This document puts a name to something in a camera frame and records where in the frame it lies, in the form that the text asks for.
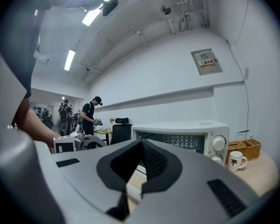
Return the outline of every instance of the wooden box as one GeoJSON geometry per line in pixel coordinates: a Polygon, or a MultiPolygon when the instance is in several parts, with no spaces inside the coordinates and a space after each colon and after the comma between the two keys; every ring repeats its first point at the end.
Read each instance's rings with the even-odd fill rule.
{"type": "Polygon", "coordinates": [[[229,154],[232,151],[240,151],[247,160],[253,160],[259,157],[260,148],[261,143],[254,139],[230,142],[225,164],[228,163],[229,154]]]}

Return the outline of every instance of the desk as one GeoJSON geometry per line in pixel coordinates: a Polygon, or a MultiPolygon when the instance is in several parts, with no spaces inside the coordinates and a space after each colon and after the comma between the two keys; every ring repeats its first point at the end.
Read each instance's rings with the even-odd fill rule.
{"type": "MultiPolygon", "coordinates": [[[[247,183],[258,197],[277,187],[279,182],[278,169],[273,160],[264,152],[260,153],[258,159],[248,161],[247,165],[239,169],[235,175],[247,183]]],[[[142,184],[146,181],[145,174],[136,170],[126,186],[131,213],[141,200],[142,184]]]]}
{"type": "Polygon", "coordinates": [[[110,133],[112,133],[112,130],[107,130],[107,131],[95,131],[94,130],[94,132],[95,133],[98,133],[98,134],[102,134],[102,135],[106,135],[106,143],[107,143],[107,145],[110,145],[110,143],[109,143],[109,134],[110,133]]]}

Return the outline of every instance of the white toaster oven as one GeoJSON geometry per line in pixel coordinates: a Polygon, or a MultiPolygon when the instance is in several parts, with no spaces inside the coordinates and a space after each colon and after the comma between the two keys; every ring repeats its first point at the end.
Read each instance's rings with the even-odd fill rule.
{"type": "Polygon", "coordinates": [[[149,139],[185,148],[225,164],[229,127],[215,120],[158,122],[132,126],[132,139],[149,139]]]}

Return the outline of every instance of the white mug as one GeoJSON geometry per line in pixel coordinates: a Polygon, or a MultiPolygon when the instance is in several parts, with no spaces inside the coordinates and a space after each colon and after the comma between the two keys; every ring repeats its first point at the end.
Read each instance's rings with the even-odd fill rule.
{"type": "Polygon", "coordinates": [[[240,151],[232,151],[229,154],[229,159],[228,159],[228,169],[235,173],[239,168],[243,168],[246,166],[248,160],[246,157],[243,156],[243,153],[240,151]]]}

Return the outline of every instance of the warning sign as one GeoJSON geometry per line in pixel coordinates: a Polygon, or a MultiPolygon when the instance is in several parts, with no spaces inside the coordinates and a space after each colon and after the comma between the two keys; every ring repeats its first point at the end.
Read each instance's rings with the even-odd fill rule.
{"type": "Polygon", "coordinates": [[[200,61],[199,63],[200,63],[201,68],[216,65],[215,62],[213,61],[213,59],[203,60],[203,61],[200,61]]]}

